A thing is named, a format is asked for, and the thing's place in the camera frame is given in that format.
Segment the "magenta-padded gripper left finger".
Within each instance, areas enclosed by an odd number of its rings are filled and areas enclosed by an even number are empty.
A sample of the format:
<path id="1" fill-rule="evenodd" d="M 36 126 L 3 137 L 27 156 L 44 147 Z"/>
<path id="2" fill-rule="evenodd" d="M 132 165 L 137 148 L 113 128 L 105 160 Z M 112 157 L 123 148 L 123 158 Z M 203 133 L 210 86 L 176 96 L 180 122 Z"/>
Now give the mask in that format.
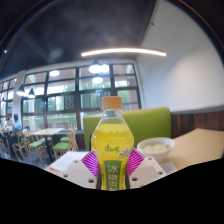
<path id="1" fill-rule="evenodd" d="M 71 161 L 62 177 L 84 188 L 96 189 L 98 180 L 98 160 L 93 151 L 78 153 Z"/>

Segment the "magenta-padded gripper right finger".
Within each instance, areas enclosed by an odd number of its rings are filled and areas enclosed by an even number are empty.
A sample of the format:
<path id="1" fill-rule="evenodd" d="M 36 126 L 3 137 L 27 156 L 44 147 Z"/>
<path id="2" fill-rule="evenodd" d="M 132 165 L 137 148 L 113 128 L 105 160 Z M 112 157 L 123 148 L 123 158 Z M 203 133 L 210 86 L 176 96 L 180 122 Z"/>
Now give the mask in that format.
<path id="1" fill-rule="evenodd" d="M 126 170 L 128 189 L 143 187 L 166 176 L 166 172 L 153 157 L 145 157 L 136 149 L 130 153 Z"/>

